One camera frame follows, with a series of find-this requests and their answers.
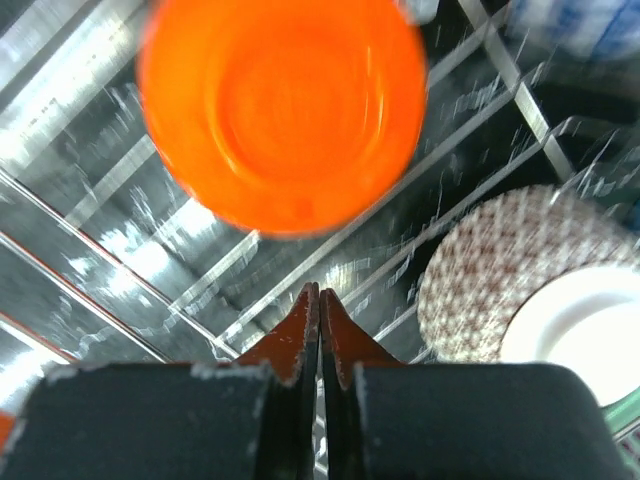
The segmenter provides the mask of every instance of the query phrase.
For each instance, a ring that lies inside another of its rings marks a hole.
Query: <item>plate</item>
[[[565,366],[604,407],[640,386],[638,338],[640,272],[587,267],[550,282],[520,308],[500,360]]]
[[[166,0],[138,76],[182,187],[236,226],[293,235],[347,222],[402,174],[426,65],[390,0]]]

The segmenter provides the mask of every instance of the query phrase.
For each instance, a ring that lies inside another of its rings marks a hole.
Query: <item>metal rod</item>
[[[240,258],[247,254],[260,242],[260,234],[257,230],[253,230],[246,237],[240,240],[224,257],[222,257],[213,267],[202,275],[193,285],[191,285],[180,297],[178,297],[170,306],[169,310],[173,313],[183,310],[189,303],[195,300],[209,285],[215,282],[220,276],[229,269]]]
[[[323,475],[329,474],[329,467],[327,467],[323,463],[315,462],[315,464],[313,465],[313,468],[318,472],[322,473]]]
[[[622,437],[624,437],[624,436],[628,435],[629,433],[633,432],[638,427],[640,427],[640,417],[636,418],[635,420],[632,420],[629,425],[627,425],[622,430],[617,432],[613,436],[613,441],[614,442],[620,441],[622,439]]]
[[[410,364],[420,363],[422,360],[427,358],[429,355],[433,355],[433,350],[431,350],[430,348],[427,347],[424,350],[422,350],[418,355],[416,355],[409,363]]]
[[[417,305],[417,303],[414,303],[409,308],[407,308],[404,312],[402,312],[402,314],[399,315],[393,322],[391,322],[389,325],[387,325],[382,330],[380,330],[378,333],[376,333],[376,335],[373,337],[373,339],[376,342],[379,342],[380,340],[382,340],[384,337],[386,337],[391,332],[393,332],[396,328],[398,328],[400,325],[402,325],[414,313],[416,313],[417,309],[418,309],[418,305]]]
[[[80,240],[87,248],[96,253],[100,258],[105,260],[109,265],[117,268],[119,271],[123,272],[131,281],[143,289],[150,296],[158,300],[162,303],[167,309],[171,305],[171,301],[160,292],[153,285],[149,284],[146,280],[140,277],[135,271],[130,269],[127,265],[122,263],[116,256],[107,251],[102,245],[94,241],[87,234],[73,227],[69,222],[67,222],[62,215],[60,215],[56,210],[54,210],[49,204],[47,204],[40,197],[35,195],[31,190],[26,188],[22,183],[17,181],[14,178],[11,178],[7,175],[2,169],[0,169],[0,182],[10,187],[24,199],[26,199],[29,203],[36,206],[43,213],[48,215],[50,218],[58,222],[59,226],[63,228],[66,232],[73,235],[75,238]],[[232,359],[235,359],[239,356],[238,352],[236,352],[233,348],[231,348],[226,343],[222,342],[218,339],[216,335],[214,335],[211,331],[209,331],[204,325],[190,317],[184,312],[177,312],[176,315],[184,321],[187,325],[193,328],[196,332],[205,337],[208,341],[210,341],[216,347],[219,347],[225,354],[229,355]]]
[[[516,61],[511,57],[507,47],[500,38],[500,34],[493,25],[489,14],[480,0],[458,0],[462,10],[467,15],[474,29],[487,28],[487,36],[484,40],[484,49],[489,60],[498,70],[509,91],[514,93],[514,99],[518,110],[524,117],[534,136],[543,146],[549,163],[562,182],[566,182],[575,175],[571,162],[566,157],[558,140],[551,132],[551,128],[540,106],[536,102],[533,93],[522,81],[522,74]]]
[[[54,362],[60,365],[68,365],[69,363],[77,361],[74,356],[63,352],[36,332],[15,321],[4,312],[0,312],[0,330],[4,330],[9,335],[34,350],[44,351]]]
[[[119,318],[112,315],[108,310],[96,303],[92,298],[86,295],[84,292],[72,285],[68,280],[61,277],[55,270],[50,268],[38,257],[22,247],[18,242],[13,240],[4,232],[0,232],[0,244],[4,245],[12,253],[20,257],[26,263],[35,268],[39,273],[44,275],[49,281],[60,288],[64,293],[73,298],[80,305],[85,307],[91,313],[96,315],[105,323],[112,326],[114,329],[122,333],[125,337],[138,345],[149,355],[156,360],[163,363],[168,363],[171,359],[158,350],[156,347],[147,342],[144,338],[138,335],[131,327],[122,322]]]

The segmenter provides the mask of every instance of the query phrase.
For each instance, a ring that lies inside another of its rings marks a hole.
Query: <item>orange bowl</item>
[[[415,149],[427,63],[391,0],[165,0],[145,40],[158,151],[236,226],[336,227],[383,196]]]

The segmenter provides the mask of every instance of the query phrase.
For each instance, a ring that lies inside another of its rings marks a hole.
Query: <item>wire rack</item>
[[[566,182],[594,152],[614,157],[640,104],[625,66],[569,65],[507,37],[504,3],[440,2],[422,27],[429,104],[406,174],[341,229],[289,241],[224,224],[162,166],[134,74],[149,4],[0,11],[0,408],[78,359],[233,359],[307,281],[400,360],[431,361],[415,296],[451,224],[506,190]]]

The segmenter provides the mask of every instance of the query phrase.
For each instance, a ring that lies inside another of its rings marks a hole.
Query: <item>white plate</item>
[[[624,398],[640,386],[640,273],[587,267],[549,283],[514,316],[500,360],[568,367],[601,406]]]

